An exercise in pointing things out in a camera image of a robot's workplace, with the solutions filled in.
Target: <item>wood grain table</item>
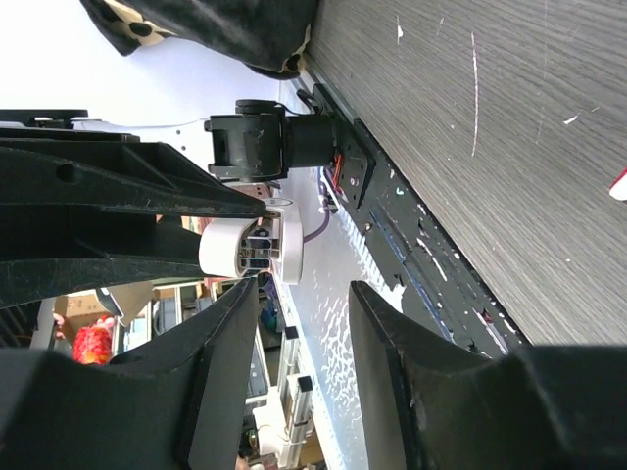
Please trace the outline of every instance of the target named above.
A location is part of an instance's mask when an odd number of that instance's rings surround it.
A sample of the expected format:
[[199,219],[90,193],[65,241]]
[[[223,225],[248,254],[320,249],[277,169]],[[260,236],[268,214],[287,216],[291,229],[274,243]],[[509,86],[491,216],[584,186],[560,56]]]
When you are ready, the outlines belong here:
[[534,343],[625,343],[627,4],[323,0],[311,52]]

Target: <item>purple wire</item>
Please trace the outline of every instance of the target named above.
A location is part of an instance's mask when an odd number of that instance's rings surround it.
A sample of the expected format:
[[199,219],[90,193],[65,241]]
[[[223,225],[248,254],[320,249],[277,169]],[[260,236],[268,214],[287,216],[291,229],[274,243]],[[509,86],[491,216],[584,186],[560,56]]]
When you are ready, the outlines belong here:
[[327,201],[328,192],[326,191],[326,186],[322,182],[322,172],[320,171],[320,168],[317,169],[316,174],[317,174],[317,194],[323,197],[322,210],[324,211],[324,220],[322,221],[322,224],[316,230],[314,230],[312,233],[309,233],[305,235],[305,237],[303,237],[303,243],[310,242],[314,238],[321,235],[322,232],[326,230],[326,227],[328,227],[329,221],[331,220],[331,212],[329,210],[329,203]]
[[274,283],[271,280],[268,280],[267,282],[265,282],[265,284],[262,286],[262,290],[265,292],[265,294],[268,297],[277,297],[278,295],[276,293],[276,286],[274,285]]

